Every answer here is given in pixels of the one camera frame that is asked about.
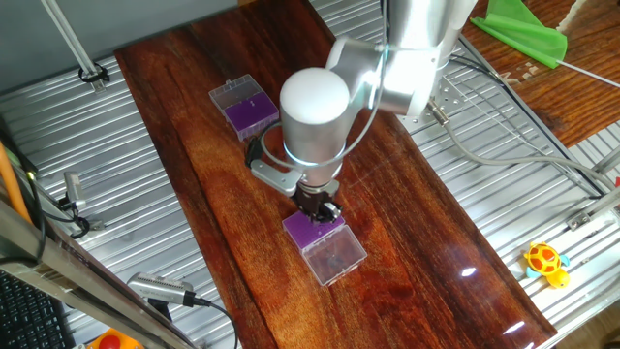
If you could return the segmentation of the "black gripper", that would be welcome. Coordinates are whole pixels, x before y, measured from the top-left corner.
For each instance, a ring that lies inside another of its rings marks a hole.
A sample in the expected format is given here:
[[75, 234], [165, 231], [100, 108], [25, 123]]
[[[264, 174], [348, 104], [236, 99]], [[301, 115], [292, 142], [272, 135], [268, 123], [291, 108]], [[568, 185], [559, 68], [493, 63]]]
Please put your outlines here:
[[300, 182], [293, 195], [293, 201], [313, 222], [333, 223], [342, 212], [342, 207], [335, 202], [338, 191], [338, 181], [330, 181], [318, 187]]

